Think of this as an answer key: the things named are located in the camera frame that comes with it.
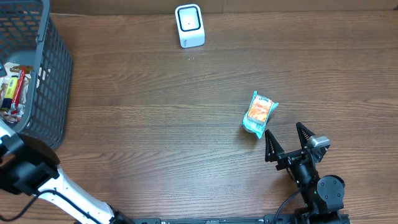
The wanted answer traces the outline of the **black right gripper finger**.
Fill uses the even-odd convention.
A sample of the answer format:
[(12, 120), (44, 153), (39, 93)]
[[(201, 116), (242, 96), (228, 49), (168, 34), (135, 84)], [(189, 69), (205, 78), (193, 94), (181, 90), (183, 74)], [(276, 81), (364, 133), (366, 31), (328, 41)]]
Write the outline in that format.
[(296, 129), (300, 140), (300, 145), (302, 148), (304, 148), (307, 145), (310, 137), (314, 136), (315, 133), (311, 132), (311, 130), (306, 128), (301, 122), (296, 123)]
[(276, 140), (272, 132), (268, 129), (265, 131), (266, 138), (266, 153), (265, 161), (274, 162), (278, 161), (285, 153), (279, 142)]

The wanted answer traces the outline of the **teal orange tissue pack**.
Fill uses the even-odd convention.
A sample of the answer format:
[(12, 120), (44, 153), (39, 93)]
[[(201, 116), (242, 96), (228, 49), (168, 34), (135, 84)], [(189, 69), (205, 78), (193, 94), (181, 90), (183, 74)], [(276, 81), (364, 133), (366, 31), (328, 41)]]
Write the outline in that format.
[(261, 139), (266, 130), (267, 121), (278, 105), (278, 102), (274, 102), (254, 91), (248, 111), (243, 117), (243, 128)]

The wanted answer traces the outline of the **silver red crinkled wrapper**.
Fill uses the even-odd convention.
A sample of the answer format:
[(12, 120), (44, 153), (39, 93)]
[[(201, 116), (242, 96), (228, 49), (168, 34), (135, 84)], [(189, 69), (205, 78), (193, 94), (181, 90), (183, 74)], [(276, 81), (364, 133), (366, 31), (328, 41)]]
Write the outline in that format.
[(9, 109), (1, 108), (1, 118), (7, 123), (16, 124), (22, 119), (24, 110), (25, 105), (18, 104), (18, 106), (16, 106), (12, 104)]

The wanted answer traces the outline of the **red snack stick packet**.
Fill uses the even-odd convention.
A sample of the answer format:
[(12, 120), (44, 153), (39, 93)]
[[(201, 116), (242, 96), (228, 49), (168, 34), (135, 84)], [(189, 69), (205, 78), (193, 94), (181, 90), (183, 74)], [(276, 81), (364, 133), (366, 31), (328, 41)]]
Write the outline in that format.
[(15, 95), (12, 100), (11, 114), (18, 113), (18, 105), (19, 105), (19, 100), (20, 100), (20, 96), (21, 96), (21, 89), (22, 89), (22, 84), (24, 82), (24, 77), (25, 77), (25, 68), (22, 67), (19, 72), (19, 79), (17, 82)]

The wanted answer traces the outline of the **yellow highlighter marker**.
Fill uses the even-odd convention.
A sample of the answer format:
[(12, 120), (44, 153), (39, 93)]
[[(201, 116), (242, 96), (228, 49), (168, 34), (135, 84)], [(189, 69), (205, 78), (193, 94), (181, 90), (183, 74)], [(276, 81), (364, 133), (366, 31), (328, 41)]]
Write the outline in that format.
[(19, 81), (17, 75), (1, 78), (1, 110), (9, 111)]

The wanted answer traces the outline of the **beige brown snack pouch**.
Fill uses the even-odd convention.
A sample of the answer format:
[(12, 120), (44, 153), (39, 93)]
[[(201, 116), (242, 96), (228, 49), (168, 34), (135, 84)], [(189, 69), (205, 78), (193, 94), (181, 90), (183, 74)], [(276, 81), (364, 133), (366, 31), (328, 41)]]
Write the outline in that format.
[(1, 77), (1, 102), (6, 98), (6, 91), (12, 76), (19, 77), (19, 72), (22, 68), (25, 70), (25, 77), (23, 85), (21, 86), (21, 97), (19, 103), (23, 105), (26, 103), (29, 81), (31, 79), (30, 71), (32, 70), (32, 67), (28, 65), (19, 65), (12, 62), (7, 62), (4, 64), (4, 70), (6, 71), (7, 75)]

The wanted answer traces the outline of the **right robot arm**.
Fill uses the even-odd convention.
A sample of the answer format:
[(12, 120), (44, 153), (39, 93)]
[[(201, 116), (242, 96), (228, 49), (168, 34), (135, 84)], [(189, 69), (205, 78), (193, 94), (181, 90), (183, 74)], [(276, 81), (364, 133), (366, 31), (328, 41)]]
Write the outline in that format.
[[(265, 131), (266, 162), (276, 162), (277, 170), (286, 170), (298, 190), (286, 199), (274, 215), (265, 217), (273, 223), (341, 224), (349, 223), (349, 216), (342, 215), (345, 182), (337, 175), (319, 176), (316, 164), (321, 162), (330, 147), (330, 140), (316, 135), (302, 123), (296, 123), (300, 149), (285, 152), (270, 130)], [(282, 215), (283, 208), (297, 195), (305, 204), (291, 215)]]

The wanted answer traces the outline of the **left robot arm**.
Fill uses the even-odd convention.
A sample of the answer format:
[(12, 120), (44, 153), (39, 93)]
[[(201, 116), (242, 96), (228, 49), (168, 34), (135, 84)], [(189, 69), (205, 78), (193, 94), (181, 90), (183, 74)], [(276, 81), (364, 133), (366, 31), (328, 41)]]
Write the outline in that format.
[(46, 200), (72, 216), (77, 223), (132, 223), (120, 211), (102, 202), (72, 181), (56, 153), (43, 141), (15, 132), (1, 121), (1, 189), (34, 198), (12, 218), (23, 216), (37, 199)]

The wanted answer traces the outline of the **white barcode scanner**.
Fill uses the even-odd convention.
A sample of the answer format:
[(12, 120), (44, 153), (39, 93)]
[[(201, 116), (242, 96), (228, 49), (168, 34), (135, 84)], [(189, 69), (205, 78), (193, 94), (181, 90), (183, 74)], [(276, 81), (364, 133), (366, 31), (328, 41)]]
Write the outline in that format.
[(205, 43), (205, 29), (201, 9), (197, 4), (181, 5), (175, 9), (180, 46), (183, 49)]

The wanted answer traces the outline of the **grey plastic mesh basket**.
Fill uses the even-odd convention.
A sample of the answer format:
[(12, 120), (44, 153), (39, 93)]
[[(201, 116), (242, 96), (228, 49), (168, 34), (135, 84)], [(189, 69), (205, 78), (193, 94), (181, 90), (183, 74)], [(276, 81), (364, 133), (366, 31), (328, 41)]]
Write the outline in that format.
[(65, 137), (73, 60), (50, 17), (49, 1), (1, 1), (1, 65), (31, 66), (14, 131), (58, 148)]

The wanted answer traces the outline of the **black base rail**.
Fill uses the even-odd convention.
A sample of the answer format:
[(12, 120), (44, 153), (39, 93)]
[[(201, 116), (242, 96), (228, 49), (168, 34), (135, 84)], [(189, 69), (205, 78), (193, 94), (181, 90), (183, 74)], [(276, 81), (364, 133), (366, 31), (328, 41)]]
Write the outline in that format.
[(171, 219), (161, 220), (159, 218), (133, 218), (134, 224), (273, 224), (275, 215), (264, 215), (263, 217), (239, 217), (239, 218), (194, 218), (194, 219)]

